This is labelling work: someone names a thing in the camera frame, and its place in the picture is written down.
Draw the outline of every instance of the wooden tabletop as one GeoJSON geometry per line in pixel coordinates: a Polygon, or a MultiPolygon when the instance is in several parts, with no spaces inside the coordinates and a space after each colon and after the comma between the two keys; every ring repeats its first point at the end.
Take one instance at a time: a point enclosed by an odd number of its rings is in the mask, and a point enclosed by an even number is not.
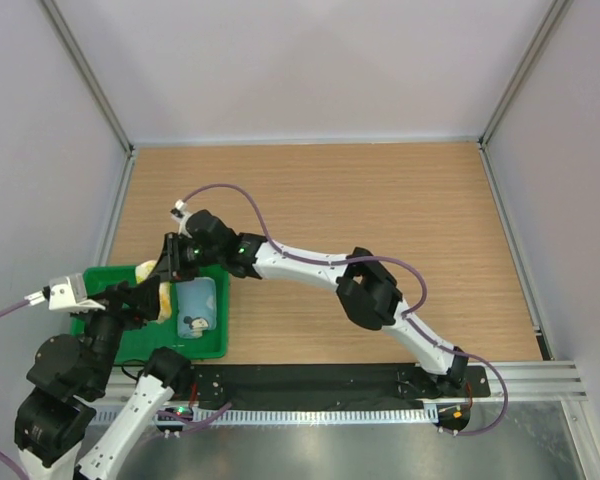
{"type": "MultiPolygon", "coordinates": [[[[361,246],[414,265],[429,286],[420,317],[465,351],[495,361],[541,358],[475,144],[142,149],[110,262],[154,258],[176,227],[174,202],[214,182],[249,191],[286,245],[324,253],[361,246]]],[[[189,206],[260,233],[236,192],[207,191],[189,206]]],[[[415,303],[417,282],[388,268],[415,303]]],[[[355,326],[333,293],[314,287],[232,279],[229,310],[223,363],[415,360],[387,335],[355,326]]]]}

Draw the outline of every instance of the plastic container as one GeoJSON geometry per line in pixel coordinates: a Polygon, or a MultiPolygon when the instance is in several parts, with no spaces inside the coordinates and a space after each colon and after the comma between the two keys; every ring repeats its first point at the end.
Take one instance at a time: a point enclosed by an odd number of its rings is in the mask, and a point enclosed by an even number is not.
{"type": "MultiPolygon", "coordinates": [[[[138,359],[147,360],[154,349],[169,347],[191,360],[205,358],[220,358],[227,353],[229,341],[229,274],[219,266],[200,269],[201,277],[211,277],[216,283],[217,326],[214,330],[206,331],[201,338],[184,339],[178,336],[178,299],[175,285],[171,285],[171,317],[157,324],[140,329],[124,332],[116,363],[138,359]]],[[[128,281],[136,285],[135,266],[94,267],[83,274],[87,294],[101,292],[108,285],[128,281]]],[[[71,325],[71,334],[79,335],[84,331],[84,322],[75,318],[71,325]]]]}

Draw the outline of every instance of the purple cable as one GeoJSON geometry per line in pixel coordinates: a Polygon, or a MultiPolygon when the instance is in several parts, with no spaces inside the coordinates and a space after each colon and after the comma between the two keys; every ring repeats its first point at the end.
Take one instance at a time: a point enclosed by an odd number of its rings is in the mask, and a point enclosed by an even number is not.
{"type": "Polygon", "coordinates": [[[20,480],[29,480],[29,477],[24,472],[24,470],[22,470],[22,468],[20,468],[20,466],[16,462],[11,460],[9,457],[7,457],[1,451],[0,451],[0,461],[2,463],[4,463],[7,467],[9,467],[13,471],[13,473],[15,473],[18,476],[18,478],[20,480]]]}
{"type": "Polygon", "coordinates": [[[216,410],[212,415],[209,415],[204,420],[200,420],[199,422],[191,422],[189,420],[185,420],[180,415],[175,413],[161,411],[159,412],[161,416],[173,418],[174,420],[178,420],[185,425],[189,425],[191,428],[188,430],[184,430],[182,434],[199,432],[200,430],[204,430],[207,427],[210,427],[213,422],[215,422],[218,418],[224,415],[231,408],[231,402],[225,403],[222,407],[216,410]]]}
{"type": "MultiPolygon", "coordinates": [[[[10,307],[0,310],[0,318],[4,317],[5,315],[9,315],[10,313],[15,312],[16,310],[18,310],[22,307],[26,307],[27,305],[29,305],[28,300],[24,300],[24,299],[20,300],[19,302],[14,303],[10,307]]],[[[9,457],[7,457],[1,451],[0,451],[0,461],[2,463],[4,463],[7,467],[9,467],[11,470],[13,470],[13,472],[21,480],[27,480],[29,478],[29,477],[27,477],[26,473],[24,473],[24,471],[18,466],[18,464],[16,462],[11,460],[9,457]]]]}
{"type": "Polygon", "coordinates": [[[10,307],[0,310],[0,318],[4,317],[5,315],[9,315],[10,313],[15,312],[16,310],[18,310],[22,307],[26,307],[27,305],[29,305],[29,300],[26,300],[26,299],[20,300],[18,303],[14,303],[10,307]]]}
{"type": "Polygon", "coordinates": [[[366,257],[353,257],[353,258],[345,258],[344,260],[334,260],[332,262],[327,261],[327,260],[314,260],[311,258],[305,258],[305,257],[301,257],[300,255],[295,255],[293,253],[289,253],[289,252],[285,252],[282,247],[280,247],[274,240],[273,237],[271,236],[271,234],[269,233],[269,229],[267,228],[267,224],[264,221],[264,217],[262,216],[262,212],[260,211],[260,207],[258,207],[258,204],[256,203],[256,201],[253,199],[253,197],[251,196],[251,194],[249,192],[247,192],[245,189],[243,189],[242,187],[238,186],[238,185],[234,185],[231,183],[212,183],[209,185],[205,185],[204,187],[200,187],[196,190],[194,190],[193,192],[191,192],[189,195],[187,195],[186,197],[184,197],[182,199],[182,201],[184,203],[186,203],[187,201],[189,201],[189,199],[199,193],[202,193],[206,190],[211,190],[212,188],[228,188],[231,190],[235,190],[236,192],[240,192],[246,199],[247,201],[251,204],[251,207],[253,208],[253,211],[255,212],[256,216],[258,217],[258,222],[260,222],[260,227],[262,228],[262,233],[264,234],[264,236],[266,237],[267,241],[271,244],[271,247],[278,252],[280,255],[283,255],[287,258],[290,258],[291,260],[296,260],[298,262],[302,262],[302,263],[307,263],[310,265],[319,265],[321,267],[338,267],[341,265],[349,265],[351,263],[362,263],[362,262],[386,262],[386,263],[393,263],[395,265],[399,265],[402,268],[405,268],[406,270],[408,270],[409,272],[411,272],[416,279],[418,280],[418,282],[420,283],[420,287],[422,288],[422,294],[420,296],[420,300],[418,300],[415,305],[413,305],[412,307],[410,307],[407,312],[412,313],[415,312],[416,310],[418,310],[420,307],[422,307],[422,305],[424,305],[424,302],[427,301],[427,284],[424,281],[424,278],[422,276],[422,274],[420,274],[420,272],[418,272],[418,270],[415,269],[415,267],[409,265],[406,262],[403,262],[402,260],[398,260],[397,258],[392,258],[392,257],[380,257],[380,256],[366,256],[366,257]]]}
{"type": "Polygon", "coordinates": [[[301,257],[299,255],[294,255],[292,253],[285,252],[273,240],[273,237],[269,233],[267,224],[264,221],[264,217],[263,217],[262,212],[260,211],[260,207],[258,207],[258,204],[256,203],[256,201],[253,199],[251,194],[249,194],[249,192],[247,192],[245,189],[243,189],[239,185],[234,185],[232,183],[211,183],[209,185],[205,185],[203,187],[197,188],[196,190],[191,192],[189,195],[185,196],[182,199],[182,201],[184,203],[186,203],[193,196],[195,196],[199,193],[202,193],[206,190],[211,190],[212,188],[228,188],[228,189],[240,192],[251,204],[253,211],[255,212],[256,216],[258,217],[258,222],[260,222],[260,227],[262,228],[262,232],[264,233],[264,236],[266,237],[267,241],[271,244],[272,248],[279,254],[284,255],[292,260],[296,260],[298,262],[303,262],[303,263],[308,263],[310,265],[320,265],[320,266],[339,266],[339,265],[347,265],[347,264],[351,264],[351,263],[377,261],[377,262],[393,263],[395,265],[399,265],[399,266],[409,270],[409,272],[411,272],[418,279],[418,282],[420,282],[420,286],[422,287],[422,296],[420,297],[420,300],[418,300],[418,302],[415,305],[413,305],[411,308],[408,308],[402,312],[402,318],[404,318],[407,322],[409,322],[409,325],[411,325],[414,328],[414,330],[416,332],[418,332],[418,334],[422,338],[424,338],[427,342],[429,342],[434,347],[439,348],[443,352],[450,353],[451,355],[456,355],[459,357],[473,359],[473,360],[476,360],[476,361],[482,363],[483,365],[485,365],[487,368],[489,368],[489,370],[491,370],[494,373],[494,375],[498,379],[498,382],[500,382],[500,385],[502,385],[502,396],[503,396],[502,410],[500,411],[500,414],[496,417],[496,419],[493,422],[491,422],[486,427],[479,428],[477,430],[472,430],[469,432],[454,432],[453,430],[450,430],[448,428],[443,428],[442,430],[444,432],[450,433],[452,435],[460,435],[463,437],[469,437],[469,436],[474,436],[474,435],[480,435],[482,433],[487,433],[487,432],[493,430],[495,427],[497,427],[500,422],[502,422],[502,420],[504,419],[504,416],[506,415],[507,410],[509,408],[509,391],[507,390],[507,385],[506,385],[504,379],[502,378],[502,375],[498,371],[498,369],[496,369],[496,367],[491,362],[485,360],[484,358],[482,358],[478,355],[474,355],[473,353],[458,352],[456,350],[447,348],[444,345],[438,344],[438,342],[436,342],[433,338],[431,338],[429,335],[427,335],[427,333],[424,332],[418,326],[418,324],[416,324],[411,318],[409,318],[409,314],[418,310],[427,299],[427,284],[425,283],[424,278],[422,277],[420,272],[418,272],[414,267],[412,267],[408,263],[403,262],[402,260],[398,260],[397,258],[380,257],[380,256],[375,256],[375,255],[367,256],[367,257],[347,258],[345,260],[336,260],[333,262],[328,262],[328,261],[324,261],[324,260],[314,260],[311,258],[305,258],[305,257],[301,257]]]}

